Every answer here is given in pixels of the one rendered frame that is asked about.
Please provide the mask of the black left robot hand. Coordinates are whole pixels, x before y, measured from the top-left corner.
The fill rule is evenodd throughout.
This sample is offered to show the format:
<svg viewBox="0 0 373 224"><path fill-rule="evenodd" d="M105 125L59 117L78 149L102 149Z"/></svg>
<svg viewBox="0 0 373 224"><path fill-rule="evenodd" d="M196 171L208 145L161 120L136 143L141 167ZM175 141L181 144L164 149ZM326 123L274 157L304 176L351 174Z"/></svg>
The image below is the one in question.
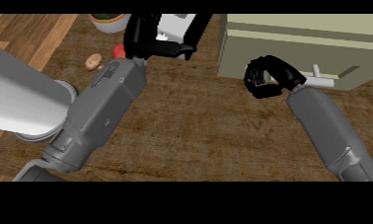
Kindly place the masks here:
<svg viewBox="0 0 373 224"><path fill-rule="evenodd" d="M124 34L128 58L165 56L189 60L212 15L133 14Z"/></svg>

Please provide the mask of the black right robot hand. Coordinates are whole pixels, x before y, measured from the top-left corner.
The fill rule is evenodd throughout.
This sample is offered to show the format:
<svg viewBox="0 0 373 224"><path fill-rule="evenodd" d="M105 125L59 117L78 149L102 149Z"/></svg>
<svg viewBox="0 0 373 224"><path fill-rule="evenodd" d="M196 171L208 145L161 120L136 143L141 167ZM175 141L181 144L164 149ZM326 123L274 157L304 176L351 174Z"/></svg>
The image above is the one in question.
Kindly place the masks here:
<svg viewBox="0 0 373 224"><path fill-rule="evenodd" d="M276 84L265 84L264 72L276 79ZM243 83L256 99L271 98L283 94L283 89L293 91L307 82L298 69L273 55L259 56L245 68Z"/></svg>

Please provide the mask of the olive green drawer cabinet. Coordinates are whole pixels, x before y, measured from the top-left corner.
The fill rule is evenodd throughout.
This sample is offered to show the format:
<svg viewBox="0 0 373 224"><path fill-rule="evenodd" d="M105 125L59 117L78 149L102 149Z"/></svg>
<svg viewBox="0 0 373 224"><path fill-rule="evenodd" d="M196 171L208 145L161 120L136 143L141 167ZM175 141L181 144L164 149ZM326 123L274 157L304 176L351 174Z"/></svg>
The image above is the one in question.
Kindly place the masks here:
<svg viewBox="0 0 373 224"><path fill-rule="evenodd" d="M373 80L373 14L224 14L218 75L240 79L259 56L274 55L304 73L315 64L336 90Z"/></svg>

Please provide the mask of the red vegetable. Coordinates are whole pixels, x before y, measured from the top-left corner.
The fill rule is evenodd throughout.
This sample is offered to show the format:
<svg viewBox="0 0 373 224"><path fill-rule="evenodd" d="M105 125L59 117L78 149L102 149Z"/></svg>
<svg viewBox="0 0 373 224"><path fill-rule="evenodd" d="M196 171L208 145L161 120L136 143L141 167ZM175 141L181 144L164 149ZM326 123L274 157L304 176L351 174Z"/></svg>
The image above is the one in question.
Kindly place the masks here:
<svg viewBox="0 0 373 224"><path fill-rule="evenodd" d="M125 49L124 49L124 43L122 42L119 42L113 46L110 56L113 58L124 58L125 57Z"/></svg>

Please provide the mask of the grey plant pot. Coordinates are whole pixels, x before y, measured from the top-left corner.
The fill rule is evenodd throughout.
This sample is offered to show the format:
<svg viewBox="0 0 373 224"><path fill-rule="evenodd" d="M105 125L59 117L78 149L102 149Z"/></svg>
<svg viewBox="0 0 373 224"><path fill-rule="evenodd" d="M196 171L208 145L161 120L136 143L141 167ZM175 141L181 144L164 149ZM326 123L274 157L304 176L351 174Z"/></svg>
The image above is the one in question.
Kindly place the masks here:
<svg viewBox="0 0 373 224"><path fill-rule="evenodd" d="M130 14L88 14L88 19L97 29L108 33L119 33L125 30Z"/></svg>

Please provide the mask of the brown mushroom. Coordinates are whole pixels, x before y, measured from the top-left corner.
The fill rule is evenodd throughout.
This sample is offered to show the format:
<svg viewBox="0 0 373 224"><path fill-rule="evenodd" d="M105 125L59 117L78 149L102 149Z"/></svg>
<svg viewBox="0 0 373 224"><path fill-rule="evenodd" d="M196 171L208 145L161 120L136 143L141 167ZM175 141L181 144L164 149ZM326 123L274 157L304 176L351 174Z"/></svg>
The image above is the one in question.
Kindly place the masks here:
<svg viewBox="0 0 373 224"><path fill-rule="evenodd" d="M84 61L84 67L87 71L100 70L103 67L102 64L102 55L99 53L91 54L85 61Z"/></svg>

